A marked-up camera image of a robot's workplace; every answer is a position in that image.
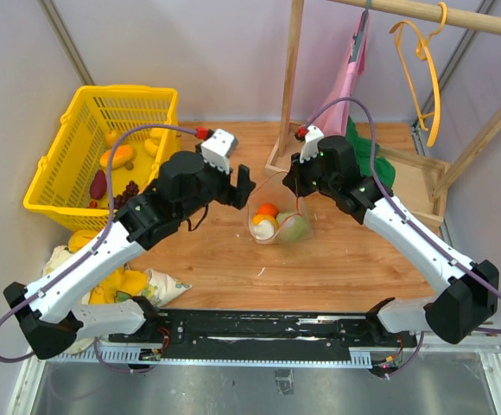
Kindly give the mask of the yellow bell pepper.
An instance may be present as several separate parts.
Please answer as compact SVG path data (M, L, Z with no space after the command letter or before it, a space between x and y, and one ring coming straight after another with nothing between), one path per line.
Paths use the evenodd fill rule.
M259 225L263 220L269 220L269 216L266 214L257 214L252 218L252 223L257 226Z

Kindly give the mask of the yellow bananas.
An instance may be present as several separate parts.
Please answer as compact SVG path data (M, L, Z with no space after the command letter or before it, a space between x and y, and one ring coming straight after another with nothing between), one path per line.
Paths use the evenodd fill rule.
M156 157L163 135L163 128L151 128L148 137L144 140L143 148L148 156Z

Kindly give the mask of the orange fruit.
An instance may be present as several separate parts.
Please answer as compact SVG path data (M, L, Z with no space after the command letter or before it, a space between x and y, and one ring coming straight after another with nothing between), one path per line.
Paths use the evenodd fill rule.
M279 209L272 203L264 203L258 208L257 214L268 215L275 218L279 214Z

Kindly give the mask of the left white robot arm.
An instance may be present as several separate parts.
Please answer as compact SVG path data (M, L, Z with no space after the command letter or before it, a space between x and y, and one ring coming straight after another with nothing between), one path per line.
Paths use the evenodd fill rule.
M80 299L122 265L176 233L181 224L216 201L241 209L256 187L250 170L238 167L238 179L197 152L175 153L159 176L130 199L98 236L62 266L29 284L10 284L3 292L35 356L46 360L78 339L127 335L153 340L164 320L143 296L120 303L90 305Z

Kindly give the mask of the white garlic toy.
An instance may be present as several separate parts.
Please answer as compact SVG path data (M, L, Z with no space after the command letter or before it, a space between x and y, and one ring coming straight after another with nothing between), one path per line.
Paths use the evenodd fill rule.
M251 227L252 234L257 240L267 240L275 236L278 225L275 219L263 220L259 225Z

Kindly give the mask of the green cabbage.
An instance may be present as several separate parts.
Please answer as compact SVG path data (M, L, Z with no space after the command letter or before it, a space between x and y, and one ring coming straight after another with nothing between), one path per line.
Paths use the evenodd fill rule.
M303 239L310 232L308 219L296 211L280 212L276 221L279 225L276 238L283 243Z

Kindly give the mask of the clear zip bag orange zipper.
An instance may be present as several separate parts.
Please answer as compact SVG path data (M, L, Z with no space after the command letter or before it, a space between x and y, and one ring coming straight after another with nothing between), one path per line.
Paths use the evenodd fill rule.
M285 176L274 174L247 201L247 229L259 244L288 244L313 235L305 201L283 184Z

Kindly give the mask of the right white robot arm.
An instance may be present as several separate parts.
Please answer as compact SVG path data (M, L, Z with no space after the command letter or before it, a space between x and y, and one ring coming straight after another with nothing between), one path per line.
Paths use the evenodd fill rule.
M474 262L423 225L392 190L360 172L351 144L342 136L307 130L300 152L291 157L283 184L296 196L318 192L359 224L390 242L424 277L433 297L388 298L372 311L367 339L383 346L403 331L430 331L458 344L493 316L498 268Z

